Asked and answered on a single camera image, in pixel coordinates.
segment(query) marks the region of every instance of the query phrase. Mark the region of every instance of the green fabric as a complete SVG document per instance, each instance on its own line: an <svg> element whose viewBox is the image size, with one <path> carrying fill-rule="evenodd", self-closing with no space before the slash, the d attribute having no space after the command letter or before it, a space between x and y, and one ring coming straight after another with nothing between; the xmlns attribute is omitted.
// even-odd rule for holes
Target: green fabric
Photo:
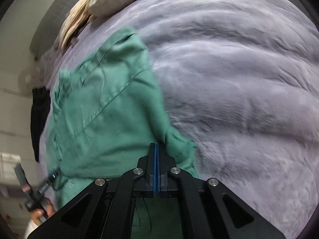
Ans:
<svg viewBox="0 0 319 239"><path fill-rule="evenodd" d="M165 143L177 166L197 177L196 145L170 125L147 48L133 29L115 32L74 71L60 71L59 80L46 146L48 171L63 173L55 183L60 206L94 178L135 168L151 142Z"/></svg>

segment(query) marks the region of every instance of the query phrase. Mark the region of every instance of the triangular cutout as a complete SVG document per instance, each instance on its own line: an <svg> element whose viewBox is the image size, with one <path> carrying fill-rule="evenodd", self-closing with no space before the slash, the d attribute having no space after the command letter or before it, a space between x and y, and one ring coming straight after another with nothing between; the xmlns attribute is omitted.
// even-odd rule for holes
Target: triangular cutout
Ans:
<svg viewBox="0 0 319 239"><path fill-rule="evenodd" d="M84 213L87 210L88 205L92 199L91 194L86 194L81 198L74 206L72 206L66 213L61 217L61 221L74 228L80 225Z"/></svg>
<svg viewBox="0 0 319 239"><path fill-rule="evenodd" d="M227 194L224 194L223 201L236 228L242 228L254 221L254 218Z"/></svg>

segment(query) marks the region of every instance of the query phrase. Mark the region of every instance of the metal screw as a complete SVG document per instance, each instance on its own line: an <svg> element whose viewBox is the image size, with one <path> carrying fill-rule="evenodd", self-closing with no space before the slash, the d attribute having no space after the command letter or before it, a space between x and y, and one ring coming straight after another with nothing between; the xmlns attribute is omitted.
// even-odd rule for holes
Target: metal screw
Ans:
<svg viewBox="0 0 319 239"><path fill-rule="evenodd" d="M171 173L173 174L179 174L180 172L181 172L181 169L179 169L178 167L171 168Z"/></svg>
<svg viewBox="0 0 319 239"><path fill-rule="evenodd" d="M95 185L103 186L105 184L105 180L103 178L98 178L95 180Z"/></svg>
<svg viewBox="0 0 319 239"><path fill-rule="evenodd" d="M211 186L213 186L213 187L216 187L219 182L218 182L217 179L211 178L211 179L209 179L208 183L209 183L209 185L211 185Z"/></svg>
<svg viewBox="0 0 319 239"><path fill-rule="evenodd" d="M135 168L135 169L133 170L133 172L134 172L135 174L137 174L137 175L140 175L140 174L143 173L143 169L142 169L142 168Z"/></svg>

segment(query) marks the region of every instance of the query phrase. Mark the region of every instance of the bed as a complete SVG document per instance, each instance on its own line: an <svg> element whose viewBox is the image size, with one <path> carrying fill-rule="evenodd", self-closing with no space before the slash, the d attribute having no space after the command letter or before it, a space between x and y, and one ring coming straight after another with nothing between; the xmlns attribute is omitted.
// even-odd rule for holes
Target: bed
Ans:
<svg viewBox="0 0 319 239"><path fill-rule="evenodd" d="M319 32L287 0L137 0L89 23L65 53L42 56L44 85L116 30L147 45L172 125L216 177L295 239L318 205ZM46 169L46 127L40 162Z"/></svg>

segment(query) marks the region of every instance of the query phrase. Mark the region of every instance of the gray upholstered headboard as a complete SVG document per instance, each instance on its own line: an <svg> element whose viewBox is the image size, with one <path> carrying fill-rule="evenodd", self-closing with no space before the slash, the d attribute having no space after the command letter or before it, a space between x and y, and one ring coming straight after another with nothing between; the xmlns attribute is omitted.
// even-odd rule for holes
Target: gray upholstered headboard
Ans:
<svg viewBox="0 0 319 239"><path fill-rule="evenodd" d="M30 44L36 59L46 52L57 38L67 13L79 0L55 0L42 18Z"/></svg>

